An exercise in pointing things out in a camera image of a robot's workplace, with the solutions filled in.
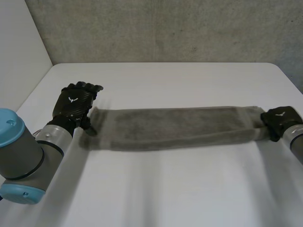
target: folded towel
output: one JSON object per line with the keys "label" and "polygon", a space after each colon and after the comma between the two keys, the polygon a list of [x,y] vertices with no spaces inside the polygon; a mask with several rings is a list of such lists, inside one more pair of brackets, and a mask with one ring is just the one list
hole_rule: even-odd
{"label": "folded towel", "polygon": [[102,110],[94,108],[96,137],[81,136],[89,149],[147,151],[245,143],[268,138],[256,106]]}

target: white wall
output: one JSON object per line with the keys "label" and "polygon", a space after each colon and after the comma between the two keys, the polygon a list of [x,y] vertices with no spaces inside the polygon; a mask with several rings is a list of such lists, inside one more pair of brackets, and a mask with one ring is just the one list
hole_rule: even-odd
{"label": "white wall", "polygon": [[23,0],[0,0],[0,108],[17,110],[52,67]]}

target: white logo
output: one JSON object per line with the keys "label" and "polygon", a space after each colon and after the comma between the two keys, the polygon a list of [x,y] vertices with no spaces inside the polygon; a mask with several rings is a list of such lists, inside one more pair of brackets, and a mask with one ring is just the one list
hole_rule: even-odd
{"label": "white logo", "polygon": [[276,116],[280,116],[283,117],[283,115],[285,114],[285,112],[281,113],[281,114],[275,114]]}
{"label": "white logo", "polygon": [[74,102],[74,101],[76,101],[76,100],[78,100],[78,98],[76,98],[76,99],[71,99],[70,97],[68,97],[68,99],[70,100],[71,103]]}

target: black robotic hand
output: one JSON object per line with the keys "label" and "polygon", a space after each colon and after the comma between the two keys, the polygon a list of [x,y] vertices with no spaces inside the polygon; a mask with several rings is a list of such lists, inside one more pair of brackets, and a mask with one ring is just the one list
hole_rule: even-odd
{"label": "black robotic hand", "polygon": [[277,142],[291,126],[303,124],[302,118],[291,106],[281,106],[261,114],[261,120],[267,126],[270,140]]}
{"label": "black robotic hand", "polygon": [[48,124],[59,125],[71,135],[75,128],[81,127],[88,135],[95,136],[97,132],[91,126],[87,114],[101,90],[103,87],[100,85],[84,82],[63,88],[53,110],[53,120]]}

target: concrete wall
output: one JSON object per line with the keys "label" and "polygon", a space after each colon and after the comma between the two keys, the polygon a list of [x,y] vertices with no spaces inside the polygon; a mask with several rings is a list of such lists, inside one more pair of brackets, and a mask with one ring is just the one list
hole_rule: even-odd
{"label": "concrete wall", "polygon": [[53,64],[270,62],[303,91],[302,0],[26,3]]}
{"label": "concrete wall", "polygon": [[0,108],[16,111],[52,67],[23,0],[0,0]]}

